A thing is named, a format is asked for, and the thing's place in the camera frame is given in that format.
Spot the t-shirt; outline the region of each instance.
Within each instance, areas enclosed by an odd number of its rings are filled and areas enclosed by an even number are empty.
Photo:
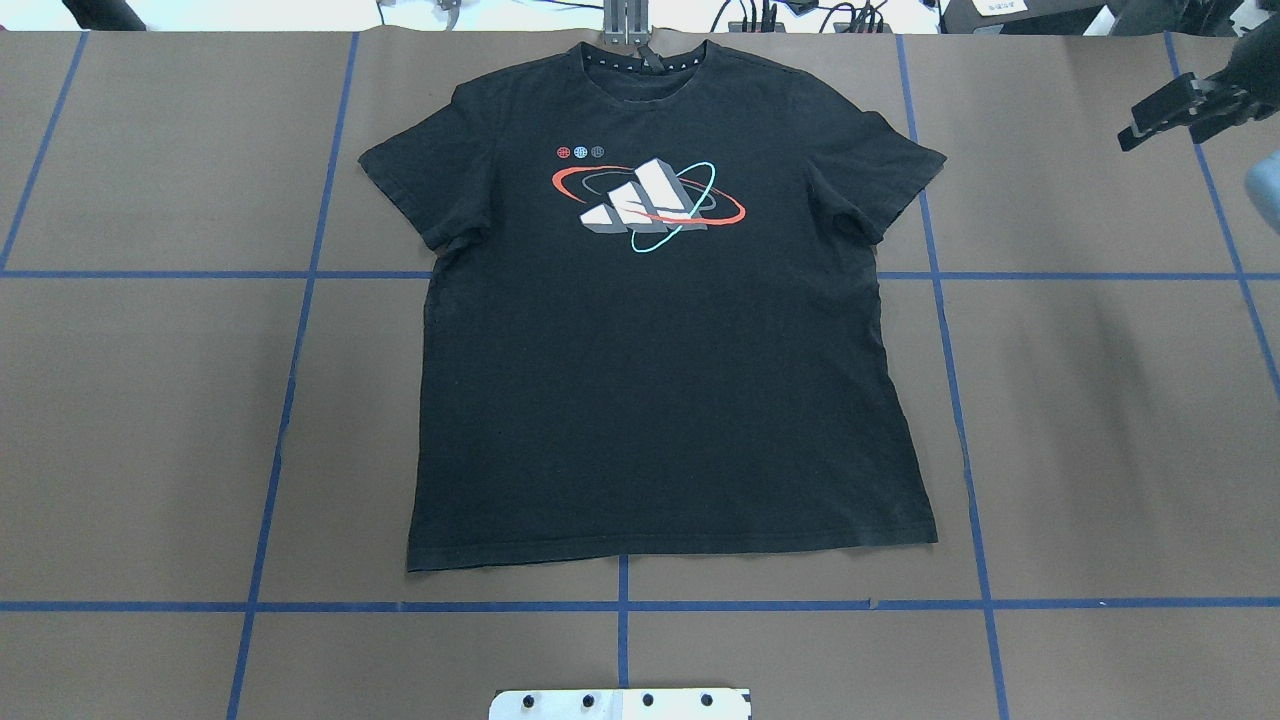
[[[440,254],[408,570],[937,542],[872,246],[941,169],[813,76],[580,44],[360,164]]]

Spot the crew neckline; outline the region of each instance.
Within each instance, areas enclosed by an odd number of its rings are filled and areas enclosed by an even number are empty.
[[[694,95],[694,90],[701,83],[703,76],[708,72],[708,65],[716,64],[718,55],[719,46],[710,40],[704,40],[692,50],[663,58],[662,61],[667,65],[667,72],[691,70],[689,79],[668,95],[645,100],[616,95],[614,92],[603,88],[598,82],[595,82],[586,69],[588,65],[598,65],[609,72],[640,77],[666,77],[664,74],[645,76],[641,70],[641,67],[644,65],[643,58],[618,55],[616,53],[600,50],[588,42],[579,42],[577,46],[568,53],[570,63],[572,64],[575,77],[579,82],[584,83],[593,95],[603,99],[611,105],[631,110],[655,110],[680,101],[686,96]]]

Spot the short sleeve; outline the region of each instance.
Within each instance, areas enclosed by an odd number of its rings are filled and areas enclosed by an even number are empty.
[[[791,111],[819,222],[863,242],[882,241],[946,160],[813,76],[792,87]]]
[[[479,92],[458,86],[452,101],[360,155],[360,167],[436,250],[489,227],[492,145]]]

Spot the graphic print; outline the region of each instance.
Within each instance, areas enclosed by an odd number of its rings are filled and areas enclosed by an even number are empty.
[[[705,184],[684,177],[694,168],[707,168],[710,172]],[[593,186],[593,181],[604,177],[612,177],[616,181],[613,190],[602,192]],[[622,165],[595,165],[564,168],[552,176],[552,184],[556,186],[556,190],[586,204],[586,200],[564,187],[567,181],[575,181],[575,190],[581,187],[584,195],[589,192],[608,199],[607,202],[600,202],[579,215],[582,227],[596,233],[630,231],[631,250],[636,252],[653,252],[682,231],[732,225],[746,217],[746,208],[741,202],[714,187],[716,165],[710,163],[694,163],[684,170],[675,172],[671,165],[654,158],[634,169]],[[698,200],[689,196],[690,188],[699,193]],[[732,209],[736,210],[732,215],[726,218],[704,215],[707,211],[719,209],[726,202],[732,204]],[[666,234],[658,242],[644,247],[636,243],[637,234],[659,232]]]

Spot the shirt hem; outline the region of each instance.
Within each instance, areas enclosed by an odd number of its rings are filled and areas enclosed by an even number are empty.
[[[611,536],[456,547],[410,547],[406,569],[461,570],[493,565],[531,565],[614,555],[739,555],[806,552],[938,542],[932,521],[780,536]]]

